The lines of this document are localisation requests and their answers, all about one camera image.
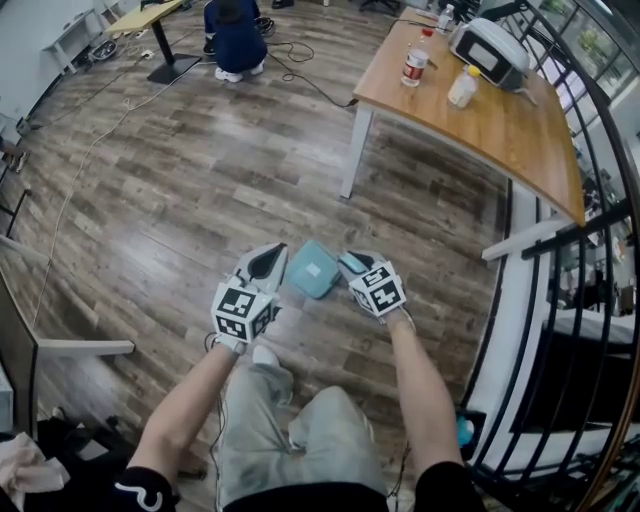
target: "black shirt sleeve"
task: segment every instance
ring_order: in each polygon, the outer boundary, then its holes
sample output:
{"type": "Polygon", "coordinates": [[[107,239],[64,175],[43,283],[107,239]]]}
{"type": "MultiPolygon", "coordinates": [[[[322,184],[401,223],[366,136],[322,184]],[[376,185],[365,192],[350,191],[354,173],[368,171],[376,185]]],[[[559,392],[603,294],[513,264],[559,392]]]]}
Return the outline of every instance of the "black shirt sleeve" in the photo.
{"type": "Polygon", "coordinates": [[[118,512],[175,512],[171,485],[148,468],[127,468],[114,484],[109,510],[118,512]]]}
{"type": "Polygon", "coordinates": [[[484,505],[473,487],[469,471],[454,462],[427,469],[416,486],[416,512],[463,510],[483,512],[484,505]]]}

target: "teal box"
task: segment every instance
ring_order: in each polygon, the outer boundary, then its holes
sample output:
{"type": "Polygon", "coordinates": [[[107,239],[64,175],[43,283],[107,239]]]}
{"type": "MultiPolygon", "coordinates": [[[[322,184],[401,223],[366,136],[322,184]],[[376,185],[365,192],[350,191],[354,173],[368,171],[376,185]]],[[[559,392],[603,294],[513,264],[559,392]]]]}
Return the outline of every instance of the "teal box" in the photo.
{"type": "Polygon", "coordinates": [[[309,240],[287,266],[286,280],[313,299],[324,297],[340,279],[336,258],[322,244],[309,240]]]}

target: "blue jacket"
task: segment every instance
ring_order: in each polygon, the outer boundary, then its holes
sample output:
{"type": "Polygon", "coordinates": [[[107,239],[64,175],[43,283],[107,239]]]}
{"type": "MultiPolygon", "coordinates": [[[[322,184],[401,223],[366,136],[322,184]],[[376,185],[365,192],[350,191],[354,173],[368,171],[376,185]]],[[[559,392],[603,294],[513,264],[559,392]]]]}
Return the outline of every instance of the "blue jacket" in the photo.
{"type": "Polygon", "coordinates": [[[204,9],[205,31],[215,33],[216,61],[223,71],[242,73],[255,68],[267,56],[267,45],[256,28],[260,16],[255,0],[237,0],[242,19],[231,25],[218,23],[218,2],[212,0],[204,9]]]}

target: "forearm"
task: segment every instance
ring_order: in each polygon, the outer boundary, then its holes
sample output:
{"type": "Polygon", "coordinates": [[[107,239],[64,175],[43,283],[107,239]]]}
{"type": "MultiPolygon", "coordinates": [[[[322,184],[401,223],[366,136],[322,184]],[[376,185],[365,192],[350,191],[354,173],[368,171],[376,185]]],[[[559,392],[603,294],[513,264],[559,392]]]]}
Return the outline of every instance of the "forearm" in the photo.
{"type": "Polygon", "coordinates": [[[149,417],[130,466],[145,466],[175,479],[182,452],[191,446],[213,409],[238,355],[214,345],[149,417]]]}
{"type": "Polygon", "coordinates": [[[462,463],[455,409],[449,391],[413,331],[401,316],[391,318],[389,330],[396,359],[400,407],[419,476],[443,461],[462,463]]]}

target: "plastic bottle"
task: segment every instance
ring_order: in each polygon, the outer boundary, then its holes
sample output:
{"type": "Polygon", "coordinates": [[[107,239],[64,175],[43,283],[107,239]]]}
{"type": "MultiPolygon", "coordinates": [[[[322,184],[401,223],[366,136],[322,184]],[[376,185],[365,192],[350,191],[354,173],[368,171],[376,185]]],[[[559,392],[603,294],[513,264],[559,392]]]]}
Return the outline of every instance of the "plastic bottle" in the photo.
{"type": "Polygon", "coordinates": [[[431,37],[432,34],[433,30],[423,28],[420,39],[409,49],[407,60],[402,68],[401,80],[403,84],[409,87],[418,87],[424,68],[429,61],[427,38],[431,37]]]}
{"type": "Polygon", "coordinates": [[[447,27],[449,26],[449,22],[453,19],[453,5],[447,4],[447,8],[442,11],[440,17],[438,18],[438,28],[436,30],[440,34],[444,34],[447,32],[447,27]]]}
{"type": "Polygon", "coordinates": [[[478,90],[478,76],[480,70],[475,66],[467,66],[453,82],[447,98],[454,107],[464,108],[469,104],[471,97],[478,90]]]}

